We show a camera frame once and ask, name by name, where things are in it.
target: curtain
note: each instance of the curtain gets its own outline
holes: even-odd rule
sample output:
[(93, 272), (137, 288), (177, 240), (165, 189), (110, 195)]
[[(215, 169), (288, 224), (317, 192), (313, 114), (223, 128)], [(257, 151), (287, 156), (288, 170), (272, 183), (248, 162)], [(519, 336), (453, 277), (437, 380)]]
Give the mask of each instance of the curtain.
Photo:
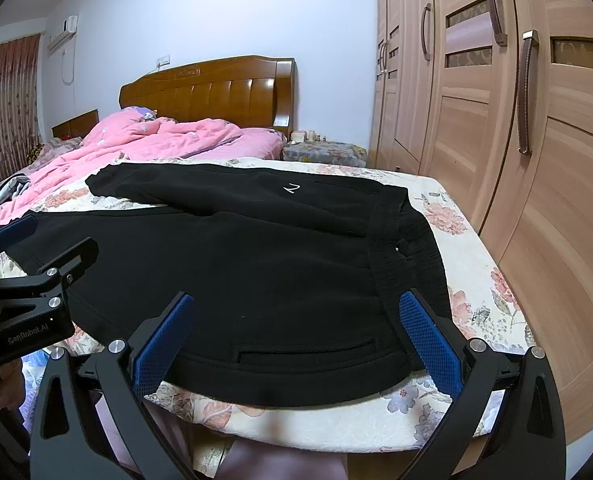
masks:
[(0, 181), (27, 165), (38, 140), (39, 34), (0, 44)]

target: pink blanket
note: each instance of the pink blanket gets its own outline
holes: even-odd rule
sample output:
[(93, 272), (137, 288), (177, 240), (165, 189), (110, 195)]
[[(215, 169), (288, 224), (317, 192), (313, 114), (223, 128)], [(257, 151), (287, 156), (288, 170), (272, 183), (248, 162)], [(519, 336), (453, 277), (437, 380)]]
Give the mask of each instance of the pink blanket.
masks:
[(264, 128), (241, 129), (221, 119), (176, 123), (158, 118), (140, 122), (143, 115), (139, 108), (126, 108), (103, 119), (78, 150), (59, 156), (32, 174), (28, 190), (1, 207), (0, 225), (22, 216), (33, 203), (59, 187), (107, 166), (121, 153), (143, 161), (166, 156), (277, 158), (282, 147), (280, 134)]

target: metal screw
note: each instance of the metal screw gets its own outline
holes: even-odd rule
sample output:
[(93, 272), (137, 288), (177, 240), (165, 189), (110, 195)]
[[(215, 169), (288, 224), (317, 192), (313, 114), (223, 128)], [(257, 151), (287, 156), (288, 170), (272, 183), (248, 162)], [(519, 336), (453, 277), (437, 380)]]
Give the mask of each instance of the metal screw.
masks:
[(537, 359), (543, 359), (545, 357), (545, 350), (542, 349), (541, 346), (532, 346), (530, 351)]
[(61, 346), (57, 346), (54, 350), (52, 350), (50, 357), (54, 360), (57, 360), (57, 359), (60, 359), (61, 357), (63, 357), (64, 355), (65, 355), (65, 349), (62, 348)]
[(113, 354), (118, 354), (126, 347), (126, 342), (123, 339), (115, 339), (108, 345), (108, 350)]
[(475, 352), (484, 352), (488, 345), (485, 344), (483, 339), (475, 338), (470, 341), (470, 348)]

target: folded clothing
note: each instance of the folded clothing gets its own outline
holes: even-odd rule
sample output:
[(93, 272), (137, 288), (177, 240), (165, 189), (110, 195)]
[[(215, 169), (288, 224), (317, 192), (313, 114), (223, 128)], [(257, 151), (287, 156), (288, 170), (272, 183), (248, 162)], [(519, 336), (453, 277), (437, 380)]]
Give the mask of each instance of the folded clothing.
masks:
[(439, 250), (403, 187), (209, 164), (119, 164), (86, 183), (162, 206), (32, 213), (36, 233), (8, 254), (32, 273), (94, 238), (97, 262), (68, 300), (103, 344), (191, 294), (166, 380), (193, 392), (259, 406), (358, 399), (423, 368), (399, 321), (404, 292), (450, 316)]

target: blue gripper pad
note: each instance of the blue gripper pad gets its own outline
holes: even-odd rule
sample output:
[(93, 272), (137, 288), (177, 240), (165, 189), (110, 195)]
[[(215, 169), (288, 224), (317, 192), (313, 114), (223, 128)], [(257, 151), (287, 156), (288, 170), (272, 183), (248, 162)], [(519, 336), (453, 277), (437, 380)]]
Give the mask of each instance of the blue gripper pad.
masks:
[(0, 227), (0, 253), (15, 243), (24, 240), (36, 231), (36, 218), (23, 216), (11, 224)]
[(401, 295), (399, 319), (437, 389), (456, 399), (463, 388), (461, 361), (411, 292)]
[(192, 323), (194, 299), (180, 295), (151, 338), (134, 359), (132, 391), (137, 398), (155, 393), (172, 361), (188, 337)]

